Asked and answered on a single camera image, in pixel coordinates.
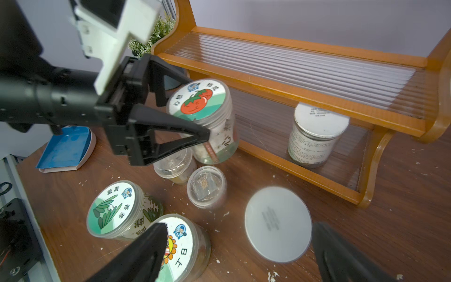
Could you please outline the tomato lid jar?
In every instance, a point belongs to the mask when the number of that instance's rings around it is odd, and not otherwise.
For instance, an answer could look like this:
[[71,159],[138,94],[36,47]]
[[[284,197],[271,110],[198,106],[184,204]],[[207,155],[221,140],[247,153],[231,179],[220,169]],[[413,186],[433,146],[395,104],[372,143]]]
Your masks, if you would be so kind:
[[204,165],[216,165],[231,158],[238,148],[239,135],[229,87],[215,79],[200,79],[178,89],[166,112],[210,130],[207,142],[191,148]]

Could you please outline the white green Ideal jar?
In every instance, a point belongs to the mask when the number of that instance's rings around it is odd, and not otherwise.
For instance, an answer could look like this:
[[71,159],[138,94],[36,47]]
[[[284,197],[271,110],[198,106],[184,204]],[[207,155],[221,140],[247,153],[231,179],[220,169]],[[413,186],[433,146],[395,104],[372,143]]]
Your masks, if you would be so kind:
[[308,250],[312,218],[293,191],[270,186],[257,191],[244,216],[247,237],[256,252],[276,263],[291,263]]

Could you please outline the green tree lid jar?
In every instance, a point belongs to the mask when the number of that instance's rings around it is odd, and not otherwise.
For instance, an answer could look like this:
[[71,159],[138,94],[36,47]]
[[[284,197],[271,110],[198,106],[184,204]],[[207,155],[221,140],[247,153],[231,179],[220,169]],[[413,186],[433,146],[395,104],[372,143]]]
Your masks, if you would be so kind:
[[163,216],[162,203],[128,180],[110,184],[92,202],[86,218],[97,238],[135,240]]

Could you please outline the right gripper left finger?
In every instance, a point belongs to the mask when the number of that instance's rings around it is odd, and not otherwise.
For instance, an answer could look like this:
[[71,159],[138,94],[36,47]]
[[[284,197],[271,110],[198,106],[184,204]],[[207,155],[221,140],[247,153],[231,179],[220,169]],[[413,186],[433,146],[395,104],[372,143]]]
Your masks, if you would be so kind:
[[89,282],[154,282],[167,246],[167,227],[151,225],[141,236],[100,269]]

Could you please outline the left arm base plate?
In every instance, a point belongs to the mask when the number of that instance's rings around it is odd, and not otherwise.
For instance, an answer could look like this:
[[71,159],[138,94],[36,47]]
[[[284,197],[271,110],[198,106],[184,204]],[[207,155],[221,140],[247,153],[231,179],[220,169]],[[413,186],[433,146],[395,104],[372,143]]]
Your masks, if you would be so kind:
[[26,206],[14,198],[1,207],[1,281],[20,281],[41,255]]

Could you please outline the sunflower lid jar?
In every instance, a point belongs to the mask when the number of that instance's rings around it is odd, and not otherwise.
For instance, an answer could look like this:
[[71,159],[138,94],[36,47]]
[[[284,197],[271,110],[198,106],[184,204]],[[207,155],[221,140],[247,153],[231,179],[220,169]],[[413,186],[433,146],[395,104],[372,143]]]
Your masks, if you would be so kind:
[[178,214],[158,218],[167,229],[166,249],[158,282],[193,282],[205,271],[210,255],[209,235],[198,224]]

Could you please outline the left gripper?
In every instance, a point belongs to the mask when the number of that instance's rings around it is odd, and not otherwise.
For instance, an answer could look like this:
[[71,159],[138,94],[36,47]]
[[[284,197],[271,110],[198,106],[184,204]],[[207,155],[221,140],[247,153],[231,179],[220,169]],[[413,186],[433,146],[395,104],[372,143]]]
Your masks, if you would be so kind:
[[144,105],[150,91],[158,107],[166,106],[165,76],[179,86],[192,81],[158,56],[127,57],[96,103],[113,153],[127,156],[132,166],[151,165],[210,138],[209,129]]

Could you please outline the clear cup red label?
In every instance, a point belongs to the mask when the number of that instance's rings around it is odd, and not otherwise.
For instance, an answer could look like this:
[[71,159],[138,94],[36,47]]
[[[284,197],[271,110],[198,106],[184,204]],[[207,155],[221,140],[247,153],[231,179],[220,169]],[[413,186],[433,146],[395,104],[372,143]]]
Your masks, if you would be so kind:
[[215,166],[196,169],[187,182],[189,200],[200,209],[218,209],[227,198],[227,180]]

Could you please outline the clear cup yellow seeds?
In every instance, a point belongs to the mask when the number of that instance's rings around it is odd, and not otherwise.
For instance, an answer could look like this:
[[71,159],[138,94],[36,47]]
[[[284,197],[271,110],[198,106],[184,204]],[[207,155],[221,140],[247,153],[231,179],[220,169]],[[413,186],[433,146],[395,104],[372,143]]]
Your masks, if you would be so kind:
[[175,184],[185,184],[197,169],[197,163],[190,148],[180,150],[153,164],[155,172]]

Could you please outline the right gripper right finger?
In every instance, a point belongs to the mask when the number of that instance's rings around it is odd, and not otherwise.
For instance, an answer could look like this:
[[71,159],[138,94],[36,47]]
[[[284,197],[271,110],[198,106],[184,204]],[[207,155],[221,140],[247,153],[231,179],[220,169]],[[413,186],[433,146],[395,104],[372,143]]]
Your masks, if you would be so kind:
[[312,245],[323,282],[396,280],[326,223],[313,224]]

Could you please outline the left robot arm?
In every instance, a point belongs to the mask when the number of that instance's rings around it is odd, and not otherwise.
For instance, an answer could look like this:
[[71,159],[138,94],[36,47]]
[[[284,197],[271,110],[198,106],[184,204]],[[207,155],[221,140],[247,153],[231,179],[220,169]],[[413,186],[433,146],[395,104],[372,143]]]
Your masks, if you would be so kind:
[[[47,124],[104,129],[115,155],[147,166],[182,149],[205,143],[210,131],[159,110],[170,77],[189,78],[157,56],[123,56],[132,39],[150,39],[162,10],[159,1],[72,1],[84,54],[98,58],[98,73],[55,67],[16,1],[1,2],[1,121],[25,133]],[[145,105],[155,94],[158,108]]]

